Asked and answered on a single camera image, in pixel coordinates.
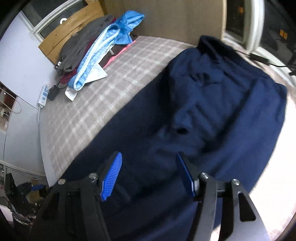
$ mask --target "power adapter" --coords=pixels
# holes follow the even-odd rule
[[[264,58],[262,56],[259,56],[259,55],[256,55],[256,54],[253,54],[253,53],[250,53],[250,59],[251,60],[255,60],[255,61],[258,61],[260,63],[263,63],[263,64],[266,64],[269,66],[269,59],[267,58]]]
[[[53,87],[50,88],[47,98],[49,100],[53,101],[55,99],[55,97],[58,95],[58,93],[59,93],[59,87],[54,85]]]

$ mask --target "blue cloth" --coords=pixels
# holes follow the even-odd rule
[[[42,184],[34,185],[34,186],[32,186],[31,191],[38,191],[43,188],[44,188],[44,186]]]
[[[80,90],[94,68],[96,71],[91,76],[92,81],[107,76],[98,63],[105,56],[111,45],[132,43],[130,32],[140,24],[143,18],[144,15],[141,13],[127,11],[114,23],[105,28],[85,54],[78,66],[77,74],[70,79],[68,86],[77,91]]]
[[[82,179],[121,151],[112,196],[102,203],[112,240],[184,241],[197,204],[185,192],[176,153],[251,191],[275,147],[286,95],[231,47],[202,36],[106,124],[63,177]]]

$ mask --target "clothing pile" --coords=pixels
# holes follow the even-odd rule
[[[134,43],[136,36],[130,33],[143,18],[135,11],[119,19],[106,15],[88,23],[64,44],[55,69],[60,83],[68,84],[65,94],[70,100],[84,84],[107,76],[103,68]]]

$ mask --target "pink fabric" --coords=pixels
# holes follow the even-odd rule
[[[135,41],[133,41],[131,44],[126,45],[116,56],[113,56],[109,59],[109,61],[107,62],[107,64],[103,67],[106,68],[108,66],[108,64],[110,64],[114,59],[116,59],[117,56],[119,56],[123,51],[125,51],[126,49],[129,48],[129,46],[131,46]]]

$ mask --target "electrical cord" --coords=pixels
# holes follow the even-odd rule
[[[38,110],[38,123],[40,124],[40,110],[43,108],[42,105],[39,105],[39,110]]]
[[[247,56],[250,56],[250,54],[247,54],[247,53],[244,53],[244,52],[242,52],[242,51],[239,51],[239,50],[235,50],[236,52],[239,52],[239,53],[242,53],[242,54],[244,54],[244,55],[247,55]],[[278,67],[278,68],[285,68],[285,67],[287,67],[287,68],[293,68],[293,69],[296,69],[296,65],[282,65],[282,66],[280,66],[280,65],[276,65],[276,64],[273,64],[273,63],[269,63],[269,65],[272,65],[272,66],[275,66],[275,67]]]
[[[65,87],[59,88],[59,89],[60,89],[60,90],[65,89],[67,86],[68,86],[68,85],[66,85]]]

